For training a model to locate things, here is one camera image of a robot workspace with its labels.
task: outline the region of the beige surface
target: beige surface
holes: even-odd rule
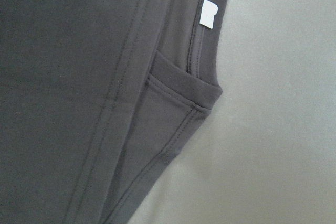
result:
[[[336,223],[336,0],[229,0],[224,93],[131,224]]]

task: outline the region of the white sticker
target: white sticker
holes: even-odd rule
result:
[[[209,0],[204,0],[199,23],[212,29],[214,27],[214,17],[218,12],[218,6]]]

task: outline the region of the garment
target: garment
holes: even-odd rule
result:
[[[212,1],[1,0],[1,223],[127,222],[221,94]]]

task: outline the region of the white tag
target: white tag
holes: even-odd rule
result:
[[[212,29],[214,27],[214,17],[218,12],[218,6],[209,0],[204,0],[199,23]]]

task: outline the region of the dark gray fabric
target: dark gray fabric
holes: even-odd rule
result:
[[[127,222],[221,94],[202,1],[1,0],[0,223]]]

